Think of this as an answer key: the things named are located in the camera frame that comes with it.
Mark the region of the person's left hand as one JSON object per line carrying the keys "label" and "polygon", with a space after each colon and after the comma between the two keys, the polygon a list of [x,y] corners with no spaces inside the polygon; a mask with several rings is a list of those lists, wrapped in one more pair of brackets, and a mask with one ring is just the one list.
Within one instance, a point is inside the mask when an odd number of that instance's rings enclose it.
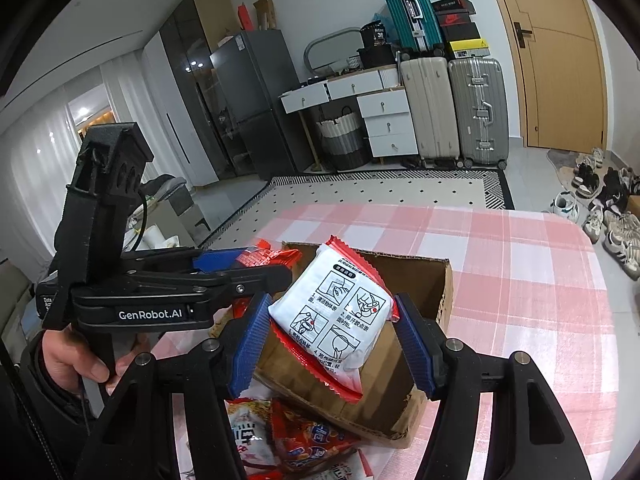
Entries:
{"label": "person's left hand", "polygon": [[41,345],[44,366],[51,379],[75,394],[80,393],[81,377],[104,385],[106,392],[112,394],[136,356],[151,350],[149,337],[137,335],[131,350],[115,363],[115,373],[111,375],[106,364],[90,350],[87,341],[70,326],[65,330],[46,330]]}

